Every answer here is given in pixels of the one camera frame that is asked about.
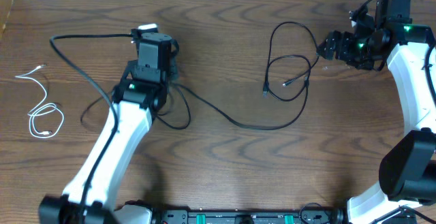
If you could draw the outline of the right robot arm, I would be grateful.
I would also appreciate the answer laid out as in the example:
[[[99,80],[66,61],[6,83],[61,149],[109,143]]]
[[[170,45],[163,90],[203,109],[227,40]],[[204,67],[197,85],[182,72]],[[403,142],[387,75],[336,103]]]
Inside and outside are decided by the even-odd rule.
[[[317,47],[324,59],[356,69],[388,68],[403,113],[404,137],[381,160],[377,182],[332,211],[331,223],[414,223],[421,206],[435,204],[435,36],[416,25],[411,0],[376,0],[349,13],[354,32],[331,31]]]

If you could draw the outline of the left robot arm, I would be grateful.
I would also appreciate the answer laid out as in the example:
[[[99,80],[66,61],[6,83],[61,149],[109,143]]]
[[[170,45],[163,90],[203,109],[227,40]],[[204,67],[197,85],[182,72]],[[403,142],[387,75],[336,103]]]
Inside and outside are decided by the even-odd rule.
[[[92,151],[59,198],[46,196],[40,223],[151,223],[152,212],[128,205],[117,210],[116,196],[131,157],[165,104],[172,60],[178,45],[156,25],[132,29],[138,58],[130,61],[109,103],[108,118]]]

